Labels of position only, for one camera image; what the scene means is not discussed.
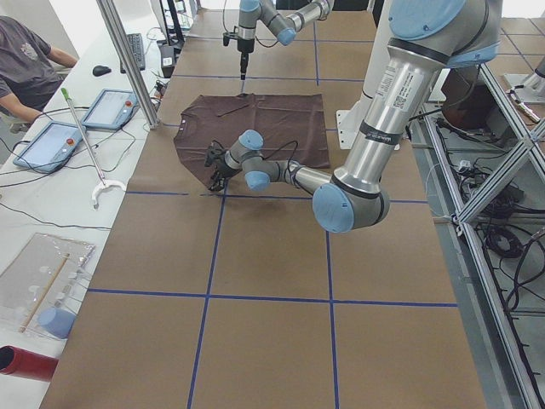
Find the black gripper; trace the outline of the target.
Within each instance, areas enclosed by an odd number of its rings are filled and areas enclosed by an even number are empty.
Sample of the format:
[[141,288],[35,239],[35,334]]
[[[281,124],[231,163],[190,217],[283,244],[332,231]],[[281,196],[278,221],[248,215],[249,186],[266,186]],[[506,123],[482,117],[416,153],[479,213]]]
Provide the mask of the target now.
[[[250,59],[250,54],[255,48],[255,28],[244,26],[235,26],[231,32],[223,33],[223,45],[227,46],[231,40],[237,42],[238,51],[241,53],[241,63],[247,64]],[[247,66],[240,66],[240,79],[246,80]]]
[[206,151],[204,166],[212,167],[214,172],[210,176],[210,191],[224,190],[228,179],[232,178],[232,168],[226,162],[227,149],[219,142],[211,142]]

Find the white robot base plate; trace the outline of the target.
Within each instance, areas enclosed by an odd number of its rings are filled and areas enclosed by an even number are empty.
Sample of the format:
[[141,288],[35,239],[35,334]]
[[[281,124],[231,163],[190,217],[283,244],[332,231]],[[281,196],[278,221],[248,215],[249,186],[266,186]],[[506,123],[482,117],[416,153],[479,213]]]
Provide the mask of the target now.
[[364,91],[349,110],[336,111],[336,126],[341,150],[349,150],[359,133],[359,128],[368,112],[373,98]]

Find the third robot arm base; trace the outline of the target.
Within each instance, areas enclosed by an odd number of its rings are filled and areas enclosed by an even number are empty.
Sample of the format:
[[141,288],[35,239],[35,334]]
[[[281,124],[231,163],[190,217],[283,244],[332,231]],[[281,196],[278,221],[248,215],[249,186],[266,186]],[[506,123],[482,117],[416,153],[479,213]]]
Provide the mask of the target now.
[[508,93],[518,103],[544,104],[544,60],[532,74],[504,74]]

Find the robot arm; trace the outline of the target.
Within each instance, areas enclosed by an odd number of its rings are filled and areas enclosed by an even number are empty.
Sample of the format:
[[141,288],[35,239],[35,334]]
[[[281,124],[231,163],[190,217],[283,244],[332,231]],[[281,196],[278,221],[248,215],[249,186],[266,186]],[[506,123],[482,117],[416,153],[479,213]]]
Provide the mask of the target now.
[[283,46],[292,43],[302,28],[315,20],[325,20],[335,5],[334,1],[310,1],[293,13],[283,16],[273,1],[242,0],[238,7],[238,24],[222,34],[224,46],[233,40],[240,53],[240,79],[246,79],[250,54],[255,50],[257,22],[261,21],[266,29]]
[[298,187],[313,197],[313,214],[332,233],[382,221],[389,199],[380,181],[405,126],[429,97],[441,70],[477,66],[496,57],[500,45],[499,1],[394,1],[379,23],[391,36],[388,63],[345,163],[327,174],[295,160],[268,160],[262,136],[246,130],[233,145],[209,146],[205,163],[214,168],[209,188],[222,190],[242,174],[248,188],[274,182]]

